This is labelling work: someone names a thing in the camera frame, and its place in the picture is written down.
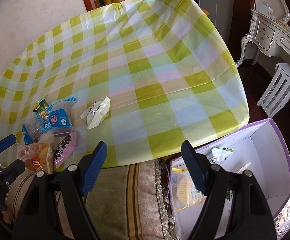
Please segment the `ornate furniture leg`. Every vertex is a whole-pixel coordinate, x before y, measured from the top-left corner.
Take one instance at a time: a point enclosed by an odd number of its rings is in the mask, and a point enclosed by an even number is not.
[[[245,57],[245,49],[246,49],[246,46],[249,42],[252,42],[252,33],[254,32],[254,25],[255,25],[255,15],[251,15],[251,26],[249,28],[249,32],[246,33],[246,35],[242,38],[242,54],[241,54],[241,58],[239,59],[239,61],[237,61],[235,64],[236,64],[236,67],[239,67],[243,61],[244,61],[244,57]]]
[[[252,62],[252,66],[254,66],[257,63],[258,57],[260,56],[261,51],[259,49],[257,49],[257,54],[256,54],[256,58],[253,60]]]

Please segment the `cartoon character logo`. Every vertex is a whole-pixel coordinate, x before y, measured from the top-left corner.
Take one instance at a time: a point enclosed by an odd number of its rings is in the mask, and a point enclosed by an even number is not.
[[[55,124],[55,123],[57,123],[57,120],[58,120],[57,114],[54,113],[54,114],[52,115],[51,119],[50,119],[50,122],[51,122],[52,124]]]

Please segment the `green and white plaid tablecloth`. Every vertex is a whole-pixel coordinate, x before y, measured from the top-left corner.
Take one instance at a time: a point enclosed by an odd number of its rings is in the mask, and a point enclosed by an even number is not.
[[[237,68],[221,36],[192,0],[127,0],[76,16],[16,58],[0,77],[0,140],[15,134],[37,100],[76,96],[78,145],[65,167],[100,140],[105,167],[151,160],[196,147],[248,123]],[[86,130],[80,114],[100,97],[110,115]],[[16,159],[16,147],[0,155]]]

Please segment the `white cabinet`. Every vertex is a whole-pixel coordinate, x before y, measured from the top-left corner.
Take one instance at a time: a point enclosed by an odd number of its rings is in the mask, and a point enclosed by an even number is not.
[[[232,24],[234,0],[199,0],[199,6],[209,12],[208,17],[227,43]]]

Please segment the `bread roll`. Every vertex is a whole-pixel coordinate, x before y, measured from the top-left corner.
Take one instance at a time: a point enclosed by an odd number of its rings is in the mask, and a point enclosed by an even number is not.
[[[18,145],[17,158],[25,163],[27,169],[32,172],[45,171],[53,173],[53,150],[51,145],[45,142],[29,145]]]

